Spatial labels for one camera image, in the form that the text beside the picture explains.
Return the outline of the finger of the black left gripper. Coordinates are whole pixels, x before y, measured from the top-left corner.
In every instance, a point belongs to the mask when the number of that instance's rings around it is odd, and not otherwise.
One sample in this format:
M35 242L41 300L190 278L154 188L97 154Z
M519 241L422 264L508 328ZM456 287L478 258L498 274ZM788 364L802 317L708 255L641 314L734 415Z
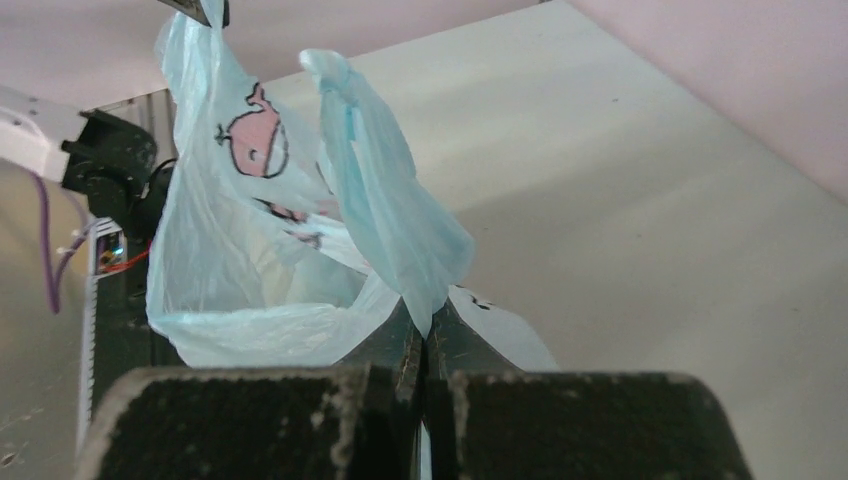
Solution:
M207 27L211 27L212 23L209 20L208 13L210 12L207 9L201 0L158 0L160 3L167 5L180 13L183 13L187 17L195 20L196 22L203 24ZM220 15L220 25L222 28L226 28L230 24L230 4L228 0L221 1L222 12Z

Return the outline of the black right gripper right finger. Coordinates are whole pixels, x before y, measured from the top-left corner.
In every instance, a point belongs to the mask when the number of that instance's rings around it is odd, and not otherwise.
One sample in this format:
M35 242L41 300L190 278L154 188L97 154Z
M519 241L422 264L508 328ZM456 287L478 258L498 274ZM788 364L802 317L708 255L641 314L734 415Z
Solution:
M520 367L453 304L426 341L436 479L747 479L719 400L673 372Z

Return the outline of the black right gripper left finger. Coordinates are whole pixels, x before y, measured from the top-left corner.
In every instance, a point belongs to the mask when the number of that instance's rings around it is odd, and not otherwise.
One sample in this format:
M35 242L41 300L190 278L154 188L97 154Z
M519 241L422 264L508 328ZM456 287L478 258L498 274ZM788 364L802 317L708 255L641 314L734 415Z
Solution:
M78 479L417 479L422 338L404 305L325 367L137 368L88 428Z

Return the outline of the light blue printed plastic bag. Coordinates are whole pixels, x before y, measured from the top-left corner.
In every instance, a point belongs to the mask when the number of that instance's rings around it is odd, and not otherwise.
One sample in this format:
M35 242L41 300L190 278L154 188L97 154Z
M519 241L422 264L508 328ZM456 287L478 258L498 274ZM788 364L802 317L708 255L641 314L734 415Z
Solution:
M419 183L389 106L342 55L299 60L309 126L239 64L220 1L178 13L156 49L178 150L152 243L150 327L192 367L324 366L404 304L428 334L450 305L525 370L556 362L521 317L462 287L472 237Z

